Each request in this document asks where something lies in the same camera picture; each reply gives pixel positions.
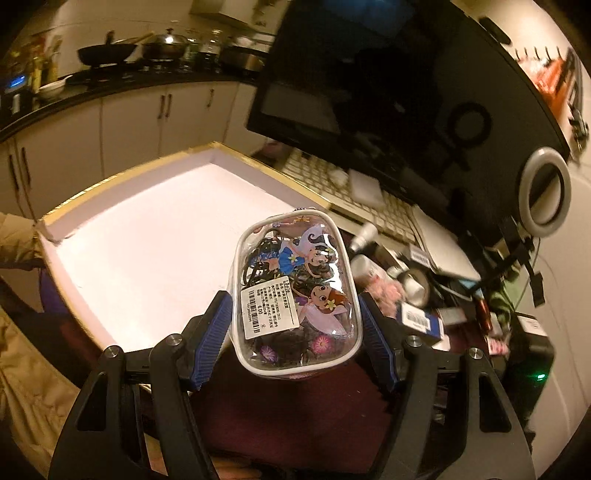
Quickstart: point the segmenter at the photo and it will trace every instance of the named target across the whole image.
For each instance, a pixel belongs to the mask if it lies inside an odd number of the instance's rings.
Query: black screen
[[[518,219],[530,155],[569,154],[519,65],[446,0],[294,0],[248,128],[375,176],[487,245]]]

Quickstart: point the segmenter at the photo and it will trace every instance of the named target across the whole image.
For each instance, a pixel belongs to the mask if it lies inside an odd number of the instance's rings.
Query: white tray
[[[100,348],[150,348],[226,290],[253,223],[320,196],[220,144],[115,175],[43,217],[44,257],[70,310]]]

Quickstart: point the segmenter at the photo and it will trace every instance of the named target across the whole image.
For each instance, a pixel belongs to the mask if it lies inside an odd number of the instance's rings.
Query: white keyboard
[[[365,223],[373,223],[380,232],[406,244],[417,245],[417,239],[407,213],[408,203],[382,191],[386,207],[376,210],[354,201],[349,196],[349,186],[338,189],[329,179],[328,172],[337,168],[317,157],[305,158],[301,150],[294,149],[281,170],[313,192],[328,200],[337,212]]]

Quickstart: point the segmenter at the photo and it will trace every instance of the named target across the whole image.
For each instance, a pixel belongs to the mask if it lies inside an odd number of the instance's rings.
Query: tan jacket
[[[33,221],[0,213],[1,267],[30,268],[39,258]],[[45,477],[78,392],[0,306],[0,420],[9,425],[15,443]]]

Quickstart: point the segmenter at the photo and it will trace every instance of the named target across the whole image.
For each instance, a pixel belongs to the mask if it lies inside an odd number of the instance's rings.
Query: pink plush toy
[[[372,296],[386,317],[396,318],[398,305],[406,300],[406,292],[402,284],[390,277],[381,278],[375,275],[365,287],[365,291]]]

